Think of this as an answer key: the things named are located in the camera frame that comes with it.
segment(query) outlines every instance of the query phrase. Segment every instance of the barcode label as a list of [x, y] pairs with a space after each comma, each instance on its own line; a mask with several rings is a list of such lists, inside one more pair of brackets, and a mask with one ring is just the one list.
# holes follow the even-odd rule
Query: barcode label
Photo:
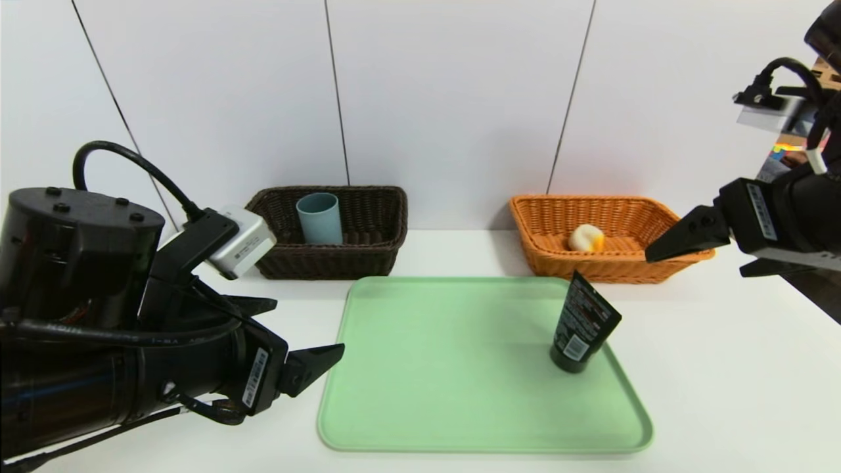
[[262, 348], [257, 349], [257, 356], [254, 357], [254, 363], [251, 365], [251, 374], [248, 375], [248, 384], [246, 384], [246, 392], [242, 393], [242, 401], [246, 406], [251, 407], [254, 404], [254, 398], [257, 396], [257, 388], [260, 387], [260, 379], [262, 372], [266, 368], [268, 361], [268, 353]]
[[584, 340], [573, 333], [573, 337], [569, 339], [567, 346], [563, 349], [563, 354], [575, 361], [581, 361], [581, 358], [584, 357], [584, 353], [587, 353], [587, 348], [589, 347], [590, 345], [584, 343]]
[[756, 220], [759, 221], [759, 228], [762, 230], [762, 236], [766, 240], [773, 242], [777, 241], [777, 230], [774, 228], [774, 223], [771, 221], [771, 215], [768, 213], [768, 206], [765, 205], [765, 197], [762, 195], [762, 189], [756, 184], [746, 184], [748, 187], [748, 195], [750, 201], [754, 204], [754, 213], [756, 213]]

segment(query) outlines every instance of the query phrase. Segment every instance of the orange wicker basket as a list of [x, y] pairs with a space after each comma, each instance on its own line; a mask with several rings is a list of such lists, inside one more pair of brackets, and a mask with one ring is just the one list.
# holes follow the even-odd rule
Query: orange wicker basket
[[[510, 201], [523, 251], [534, 274], [570, 279], [578, 270], [602, 283], [662, 283], [714, 250], [646, 263], [645, 247], [674, 225], [678, 216], [643, 197], [589, 195], [518, 195]], [[589, 223], [605, 233], [605, 251], [575, 252], [569, 234]]]

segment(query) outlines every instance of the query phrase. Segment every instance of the table surface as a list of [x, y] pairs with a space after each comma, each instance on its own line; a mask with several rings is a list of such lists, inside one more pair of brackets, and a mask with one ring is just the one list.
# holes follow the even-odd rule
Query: table surface
[[[337, 452], [315, 430], [324, 380], [238, 427], [182, 415], [50, 462], [40, 471], [823, 472], [841, 446], [841, 326], [781, 278], [742, 279], [735, 246], [663, 284], [597, 284], [622, 313], [611, 346], [654, 423], [629, 455]], [[291, 349], [335, 342], [351, 281], [268, 281], [224, 294], [272, 297], [258, 320]], [[394, 276], [531, 275], [511, 231], [410, 231]]]

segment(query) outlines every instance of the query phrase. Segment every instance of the blue cup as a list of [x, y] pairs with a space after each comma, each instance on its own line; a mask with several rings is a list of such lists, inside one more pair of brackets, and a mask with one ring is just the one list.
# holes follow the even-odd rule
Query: blue cup
[[304, 241], [309, 245], [341, 245], [339, 198], [319, 192], [302, 197], [295, 205]]

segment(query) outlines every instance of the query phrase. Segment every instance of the wicker basket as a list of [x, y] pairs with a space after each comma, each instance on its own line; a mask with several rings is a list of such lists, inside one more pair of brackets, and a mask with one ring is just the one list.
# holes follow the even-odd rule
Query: wicker basket
[[[307, 245], [295, 204], [307, 194], [339, 198], [343, 245]], [[268, 279], [359, 279], [386, 276], [406, 238], [407, 199], [399, 187], [278, 187], [246, 207], [260, 215], [278, 244], [257, 262]]]
[[[646, 263], [645, 247], [679, 218], [642, 197], [521, 195], [511, 199], [523, 251], [534, 274], [570, 279], [578, 270], [602, 283], [661, 283], [681, 269], [712, 258], [714, 250]], [[575, 252], [569, 234], [589, 223], [605, 233], [605, 251]]]

